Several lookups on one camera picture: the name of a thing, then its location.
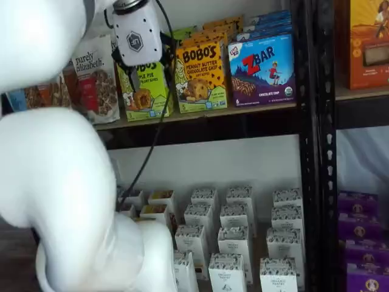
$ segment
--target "white tea box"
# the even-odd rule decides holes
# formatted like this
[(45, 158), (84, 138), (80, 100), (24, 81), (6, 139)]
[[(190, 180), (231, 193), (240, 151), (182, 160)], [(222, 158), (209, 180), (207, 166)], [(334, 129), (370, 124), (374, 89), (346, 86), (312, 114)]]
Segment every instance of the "white tea box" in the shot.
[(169, 212), (166, 205), (146, 205), (142, 208), (142, 211), (140, 211), (139, 217), (153, 218), (156, 221), (166, 225), (169, 228), (170, 232), (172, 232)]
[(209, 250), (211, 252), (218, 250), (211, 205), (205, 203), (189, 204), (184, 212), (184, 218), (187, 225), (203, 225), (207, 235)]
[(252, 234), (247, 216), (247, 205), (242, 203), (223, 205), (220, 211), (221, 227), (247, 226), (249, 234)]
[(220, 228), (218, 235), (219, 250), (222, 254), (241, 254), (247, 284), (253, 284), (253, 253), (249, 229), (245, 226)]
[(271, 259), (290, 257), (295, 260), (297, 286), (305, 290), (305, 269), (301, 231), (293, 228), (269, 228), (266, 235), (267, 249)]
[(190, 197), (192, 204), (204, 203), (212, 206), (213, 211), (213, 225), (215, 230), (220, 228), (220, 201), (218, 191), (214, 188), (195, 189)]
[(148, 198), (150, 205), (164, 204), (168, 208), (171, 227), (173, 232), (177, 230), (177, 225), (181, 223), (179, 212), (177, 211), (176, 197), (173, 190), (155, 191)]
[(213, 292), (247, 291), (241, 254), (212, 254), (209, 275)]
[(177, 292), (199, 292), (192, 252), (174, 251)]
[(297, 292), (293, 259), (261, 259), (260, 279), (263, 292)]
[(209, 253), (204, 226), (179, 225), (175, 239), (179, 251), (192, 252), (197, 279), (209, 280)]
[(247, 204), (247, 216), (249, 218), (250, 229), (252, 230), (254, 237), (256, 237), (257, 231), (255, 203), (251, 197), (251, 194), (251, 186), (230, 187), (227, 191), (226, 199), (228, 204)]
[(305, 261), (304, 246), (304, 220), (301, 206), (284, 205), (272, 209), (273, 228), (295, 228), (301, 231), (301, 243), (303, 246), (303, 259)]

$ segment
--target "purple box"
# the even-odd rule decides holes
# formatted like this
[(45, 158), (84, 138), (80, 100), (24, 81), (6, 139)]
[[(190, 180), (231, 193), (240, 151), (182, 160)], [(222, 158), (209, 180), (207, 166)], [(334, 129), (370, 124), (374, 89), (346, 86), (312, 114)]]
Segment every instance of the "purple box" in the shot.
[(347, 292), (389, 291), (389, 266), (372, 263), (347, 264)]
[(378, 214), (378, 196), (372, 193), (357, 193), (341, 190), (338, 195), (338, 210), (346, 213)]
[(388, 263), (389, 242), (377, 240), (347, 240), (346, 260), (364, 263)]
[(339, 213), (338, 237), (346, 239), (382, 240), (382, 226), (376, 216), (366, 214)]

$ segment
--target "orange box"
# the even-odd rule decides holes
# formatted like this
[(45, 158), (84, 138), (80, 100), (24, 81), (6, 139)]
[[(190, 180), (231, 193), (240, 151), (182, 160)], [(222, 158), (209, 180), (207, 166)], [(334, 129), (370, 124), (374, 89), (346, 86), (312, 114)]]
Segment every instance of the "orange box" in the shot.
[(389, 2), (336, 0), (335, 53), (350, 89), (389, 85)]

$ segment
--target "bobo's peanut butter chocolate chip box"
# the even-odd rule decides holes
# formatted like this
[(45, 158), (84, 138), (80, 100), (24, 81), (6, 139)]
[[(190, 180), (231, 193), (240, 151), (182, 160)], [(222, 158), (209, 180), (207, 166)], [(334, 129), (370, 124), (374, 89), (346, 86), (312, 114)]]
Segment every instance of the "bobo's peanut butter chocolate chip box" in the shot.
[(227, 107), (222, 40), (177, 49), (176, 89), (181, 113)]

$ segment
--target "wooden shelf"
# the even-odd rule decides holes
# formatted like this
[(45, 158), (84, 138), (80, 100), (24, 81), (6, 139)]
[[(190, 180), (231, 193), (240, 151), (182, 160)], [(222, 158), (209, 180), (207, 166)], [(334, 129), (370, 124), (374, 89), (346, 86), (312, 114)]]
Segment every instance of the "wooden shelf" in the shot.
[[(181, 120), (193, 120), (200, 119), (204, 117), (219, 117), (219, 116), (229, 116), (232, 114), (247, 114), (247, 113), (257, 113), (260, 111), (272, 111), (272, 110), (282, 110), (285, 108), (295, 108), (296, 103), (277, 103), (274, 105), (264, 105), (264, 106), (253, 106), (253, 107), (241, 107), (241, 108), (225, 108), (217, 109), (213, 111), (199, 111), (196, 113), (186, 113), (181, 114), (178, 109), (173, 112), (170, 117), (164, 118), (164, 123), (168, 122), (177, 122)], [(158, 123), (159, 119), (148, 119), (148, 120), (137, 120), (133, 122), (128, 122), (126, 114), (124, 112), (120, 113), (120, 120), (113, 123), (106, 123), (103, 125), (96, 125), (95, 129), (97, 131), (101, 130), (111, 130), (116, 128), (125, 128), (125, 127), (136, 127), (143, 125), (152, 125)]]

